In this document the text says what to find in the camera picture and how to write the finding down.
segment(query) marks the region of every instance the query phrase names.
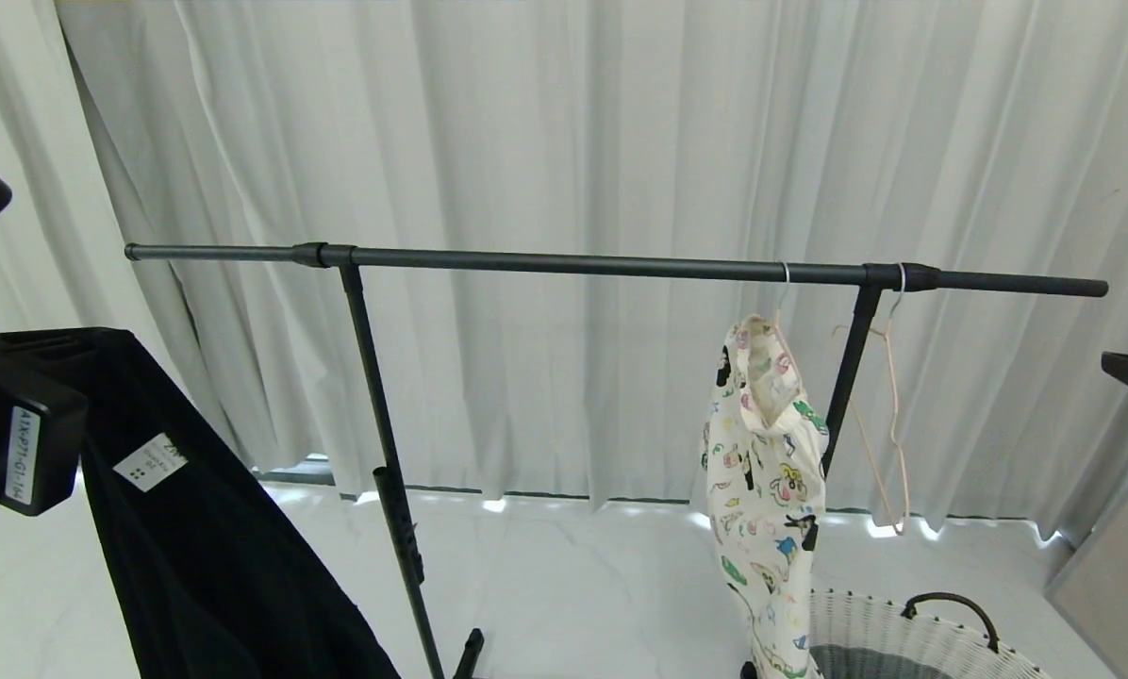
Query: cartoon print shirt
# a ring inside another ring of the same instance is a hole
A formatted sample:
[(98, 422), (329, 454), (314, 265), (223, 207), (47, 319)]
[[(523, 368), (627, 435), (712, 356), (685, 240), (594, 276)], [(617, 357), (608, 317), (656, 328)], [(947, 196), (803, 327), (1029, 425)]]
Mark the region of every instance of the cartoon print shirt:
[(820, 674), (809, 652), (809, 593), (827, 444), (778, 328), (759, 317), (733, 325), (702, 464), (721, 571), (746, 616), (759, 679)]

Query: curtain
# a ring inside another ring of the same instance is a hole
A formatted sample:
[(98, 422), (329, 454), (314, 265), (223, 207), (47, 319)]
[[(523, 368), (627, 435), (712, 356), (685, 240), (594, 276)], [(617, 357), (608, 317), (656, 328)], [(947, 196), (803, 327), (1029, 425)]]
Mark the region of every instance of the curtain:
[[(1099, 367), (1128, 352), (1128, 1), (59, 11), (125, 238), (1098, 276), (1107, 300), (905, 296), (900, 436), (934, 527), (1022, 515), (1050, 536), (1095, 520), (1128, 469), (1128, 397)], [(205, 376), (247, 464), (324, 452), (343, 491), (369, 486), (382, 457), (336, 275), (135, 271), (148, 300), (185, 305), (164, 326), (197, 338), (182, 370)], [(783, 296), (381, 267), (364, 281), (406, 480), (594, 503), (693, 496), (720, 341)], [(817, 404), (853, 294), (796, 286), (781, 309)], [(893, 495), (878, 343), (855, 400)], [(882, 506), (852, 417), (828, 497)]]
[[(0, 214), (0, 332), (130, 328), (190, 393), (124, 261), (47, 0), (0, 1), (0, 177), (14, 194)], [(211, 391), (205, 403), (215, 404)]]

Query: vertical rack pole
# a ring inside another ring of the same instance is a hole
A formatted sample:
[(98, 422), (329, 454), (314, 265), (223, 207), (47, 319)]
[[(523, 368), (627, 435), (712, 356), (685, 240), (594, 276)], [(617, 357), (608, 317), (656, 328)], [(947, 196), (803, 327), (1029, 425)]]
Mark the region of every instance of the vertical rack pole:
[(384, 382), (379, 377), (379, 356), (376, 354), (376, 341), (371, 336), (371, 321), (367, 318), (367, 301), (362, 297), (362, 274), (356, 266), (338, 267), (338, 271), (350, 306), (350, 320), (354, 323), (354, 335), (359, 341), (362, 370), (367, 377), (367, 394), (371, 397), (376, 429), (379, 430), (379, 446), (386, 465), (374, 471), (379, 503), (384, 510), (384, 519), (388, 521), (388, 535), (393, 539), (393, 549), (396, 549), (396, 562), (400, 564), (400, 579), (405, 580), (405, 592), (413, 607), (413, 619), (417, 624), (417, 636), (422, 637), (422, 650), (430, 665), (431, 679), (446, 679), (439, 649), (434, 644), (434, 632), (430, 628), (425, 599), (422, 598), (422, 581), (425, 580), (422, 555), (417, 552), (417, 539), (413, 536), (405, 477), (400, 474), (400, 460), (396, 457), (396, 435), (393, 434), (393, 420), (388, 415), (388, 400), (384, 397)]
[(828, 424), (828, 448), (820, 458), (823, 475), (831, 467), (831, 453), (836, 451), (840, 438), (840, 425), (845, 422), (845, 412), (849, 408), (849, 395), (854, 390), (854, 379), (857, 378), (857, 365), (862, 362), (862, 352), (870, 338), (870, 324), (878, 314), (878, 302), (883, 298), (883, 286), (862, 285), (857, 289), (857, 301), (854, 303), (854, 320), (849, 324), (849, 336), (845, 340), (845, 352), (840, 358), (840, 369), (837, 371), (837, 386), (831, 390), (831, 403), (828, 404), (826, 417)]

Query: horizontal rod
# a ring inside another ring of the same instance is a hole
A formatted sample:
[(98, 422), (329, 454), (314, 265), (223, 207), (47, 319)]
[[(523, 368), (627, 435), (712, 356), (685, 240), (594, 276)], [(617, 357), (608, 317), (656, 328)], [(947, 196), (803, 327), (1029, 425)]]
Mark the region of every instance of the horizontal rod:
[(1104, 297), (1108, 283), (1091, 279), (941, 271), (904, 265), (809, 265), (781, 262), (724, 262), (663, 257), (397, 250), (353, 245), (305, 244), (290, 248), (226, 245), (125, 246), (130, 259), (215, 259), (215, 262), (298, 262), (306, 266), (438, 267), (439, 270), (633, 275), (651, 279), (750, 280), (758, 283), (871, 285), (910, 292), (937, 288), (1034, 292), (1041, 296)]

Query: white label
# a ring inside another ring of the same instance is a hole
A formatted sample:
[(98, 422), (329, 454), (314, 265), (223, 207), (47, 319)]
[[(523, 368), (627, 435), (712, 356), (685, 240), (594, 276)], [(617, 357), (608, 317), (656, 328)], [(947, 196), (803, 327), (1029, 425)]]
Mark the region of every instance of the white label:
[(171, 443), (168, 435), (153, 435), (136, 452), (121, 460), (113, 469), (133, 486), (142, 491), (149, 491), (157, 486), (166, 477), (183, 468), (186, 459), (177, 451), (175, 443)]
[(32, 503), (38, 442), (38, 414), (18, 406), (11, 408), (11, 438), (7, 443), (7, 488), (3, 494), (26, 505)]

